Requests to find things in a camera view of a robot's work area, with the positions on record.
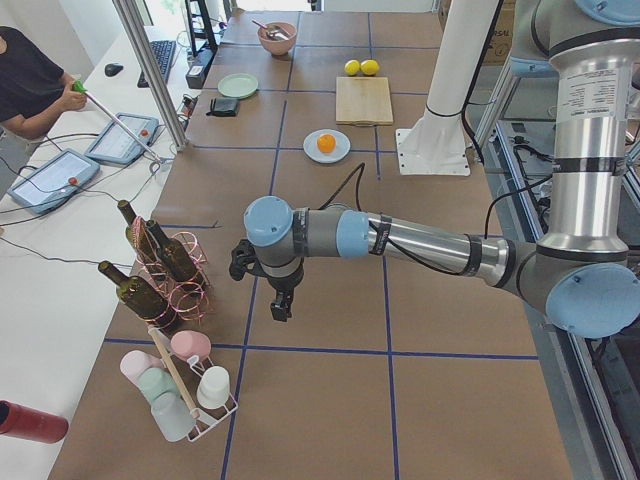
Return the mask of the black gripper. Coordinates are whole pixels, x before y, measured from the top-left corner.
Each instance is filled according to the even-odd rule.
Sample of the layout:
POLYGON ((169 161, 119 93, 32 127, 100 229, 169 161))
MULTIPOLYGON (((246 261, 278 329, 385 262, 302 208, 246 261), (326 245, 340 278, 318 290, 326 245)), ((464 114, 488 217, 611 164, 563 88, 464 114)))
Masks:
POLYGON ((270 305, 271 314, 276 321, 287 321, 291 316, 291 306, 294 290, 301 283, 304 276, 304 260, 293 259, 280 266, 268 265, 261 262, 261 268, 266 275, 267 282, 275 290, 275 302, 270 305))

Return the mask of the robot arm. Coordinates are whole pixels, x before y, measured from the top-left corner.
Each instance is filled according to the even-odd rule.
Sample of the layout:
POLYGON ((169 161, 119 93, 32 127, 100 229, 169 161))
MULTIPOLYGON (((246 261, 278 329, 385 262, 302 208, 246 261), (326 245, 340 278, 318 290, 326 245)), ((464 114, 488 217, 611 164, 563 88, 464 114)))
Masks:
POLYGON ((407 258, 452 276, 482 278, 520 297, 574 335, 599 338, 639 314, 639 282, 618 237, 625 133, 639 59, 635 1, 523 1, 513 60, 559 76, 549 227, 535 243, 457 234, 383 214, 326 204, 293 209, 266 196, 244 214, 233 250, 235 280, 265 278, 272 316, 290 317, 308 257, 407 258))

